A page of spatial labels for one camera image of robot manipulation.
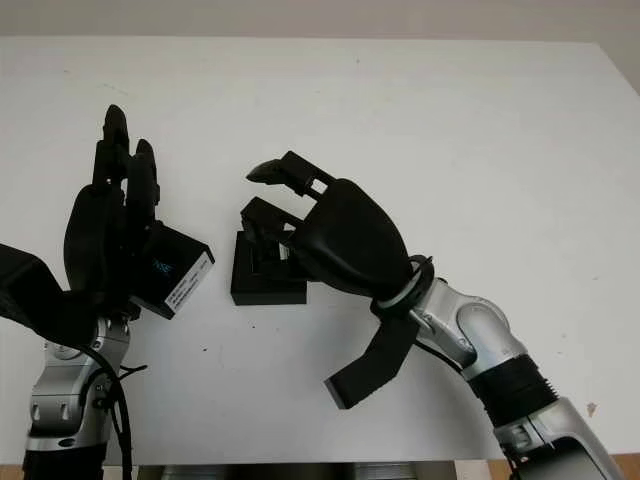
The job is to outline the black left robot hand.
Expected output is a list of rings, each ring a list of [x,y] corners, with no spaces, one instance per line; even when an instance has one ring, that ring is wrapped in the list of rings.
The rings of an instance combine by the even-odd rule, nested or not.
[[[63,257],[71,290],[105,312],[155,313],[161,308],[144,291],[148,251],[159,222],[160,186],[154,151],[141,139],[130,152],[124,111],[106,110],[96,143],[91,182],[76,196],[64,237]]]

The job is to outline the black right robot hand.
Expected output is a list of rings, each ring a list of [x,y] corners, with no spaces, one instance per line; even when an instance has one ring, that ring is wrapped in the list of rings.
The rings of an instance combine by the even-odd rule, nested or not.
[[[308,274],[337,290],[387,300],[412,277],[402,236],[385,211],[356,183],[336,178],[293,151],[254,167],[247,179],[285,185],[315,200],[305,218],[253,198],[241,211],[252,241],[284,247]]]

